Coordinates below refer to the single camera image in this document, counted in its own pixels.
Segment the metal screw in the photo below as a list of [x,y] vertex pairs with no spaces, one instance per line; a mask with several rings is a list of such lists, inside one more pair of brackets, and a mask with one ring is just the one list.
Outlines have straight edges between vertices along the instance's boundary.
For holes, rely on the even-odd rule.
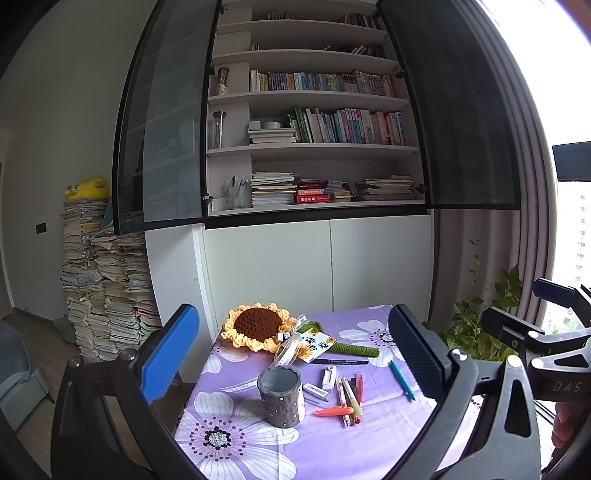
[[456,360],[459,360],[460,362],[463,362],[464,360],[467,360],[468,354],[461,348],[454,348],[452,350],[452,357]]
[[541,358],[534,358],[530,365],[534,368],[544,368],[544,361]]
[[507,363],[512,367],[518,368],[521,366],[521,359],[517,355],[509,355],[507,357]]
[[82,362],[82,360],[80,359],[79,356],[73,356],[72,358],[70,358],[68,360],[68,367],[72,367],[72,368],[77,368],[80,366],[80,363]]
[[126,362],[131,362],[135,358],[135,350],[132,348],[126,348],[119,354],[119,358]]

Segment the green crochet stem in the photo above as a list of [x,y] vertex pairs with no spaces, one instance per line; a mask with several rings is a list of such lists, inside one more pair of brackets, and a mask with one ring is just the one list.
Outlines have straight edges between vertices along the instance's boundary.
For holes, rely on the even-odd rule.
[[[319,332],[324,333],[324,329],[319,322],[308,322],[303,324],[298,332],[304,333],[314,328]],[[341,343],[336,342],[333,344],[332,347],[329,348],[329,352],[333,353],[345,353],[347,355],[357,355],[357,356],[372,356],[377,357],[379,356],[379,349],[374,348],[372,346],[360,346],[360,345],[351,345],[349,343]]]

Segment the yellow plush toy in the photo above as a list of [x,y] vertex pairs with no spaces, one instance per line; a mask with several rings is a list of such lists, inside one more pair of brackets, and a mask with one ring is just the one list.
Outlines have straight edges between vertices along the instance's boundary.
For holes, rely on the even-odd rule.
[[106,200],[109,196],[109,189],[106,187],[103,177],[95,177],[73,187],[68,187],[64,195],[66,195],[68,202],[80,199]]

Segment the gray sofa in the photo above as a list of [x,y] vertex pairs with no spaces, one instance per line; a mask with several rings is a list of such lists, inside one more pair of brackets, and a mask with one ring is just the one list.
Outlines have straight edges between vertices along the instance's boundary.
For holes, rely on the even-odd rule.
[[19,428],[48,392],[19,333],[0,322],[0,409],[13,430]]

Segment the floral tablecloth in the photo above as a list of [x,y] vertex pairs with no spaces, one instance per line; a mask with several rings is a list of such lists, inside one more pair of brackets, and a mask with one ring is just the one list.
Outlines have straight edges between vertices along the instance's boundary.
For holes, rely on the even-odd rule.
[[[338,365],[339,376],[363,374],[363,423],[346,428],[340,417],[312,411],[337,404],[306,397],[306,416],[294,428],[264,420],[257,376],[273,357],[217,341],[187,402],[175,439],[210,480],[380,480],[394,466],[431,414],[425,398],[387,329],[392,307],[308,315],[338,340],[379,348],[369,365]],[[322,358],[358,358],[324,353]],[[388,368],[394,360],[417,395],[410,402]],[[324,365],[296,361],[304,383],[320,385]],[[441,466],[459,458],[478,407],[471,404]]]

